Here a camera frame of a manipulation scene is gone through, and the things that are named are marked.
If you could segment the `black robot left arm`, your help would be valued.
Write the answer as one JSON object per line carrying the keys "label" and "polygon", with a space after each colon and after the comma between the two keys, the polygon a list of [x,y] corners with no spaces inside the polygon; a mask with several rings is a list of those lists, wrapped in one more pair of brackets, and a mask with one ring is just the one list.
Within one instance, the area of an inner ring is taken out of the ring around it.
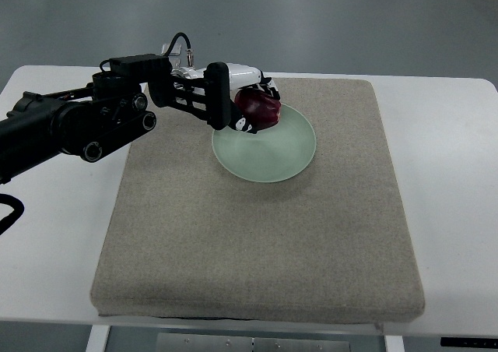
{"label": "black robot left arm", "polygon": [[24,92],[1,122],[1,183],[60,153],[94,163],[132,142],[156,124],[142,83],[160,72],[170,75],[170,55],[179,32],[159,55],[108,58],[83,88],[57,93]]}

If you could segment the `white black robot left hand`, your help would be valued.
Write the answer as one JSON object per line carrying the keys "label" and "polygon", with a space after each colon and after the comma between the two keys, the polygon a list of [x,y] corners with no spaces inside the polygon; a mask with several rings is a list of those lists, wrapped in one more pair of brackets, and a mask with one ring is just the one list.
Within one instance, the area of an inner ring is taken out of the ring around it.
{"label": "white black robot left hand", "polygon": [[256,132],[249,131],[245,124],[245,119],[243,118],[239,108],[234,103],[237,92],[243,89],[262,90],[272,97],[280,100],[279,90],[275,84],[275,81],[270,76],[265,76],[261,70],[255,67],[234,63],[228,63],[227,66],[229,69],[231,99],[231,119],[228,126],[232,130],[255,134]]}

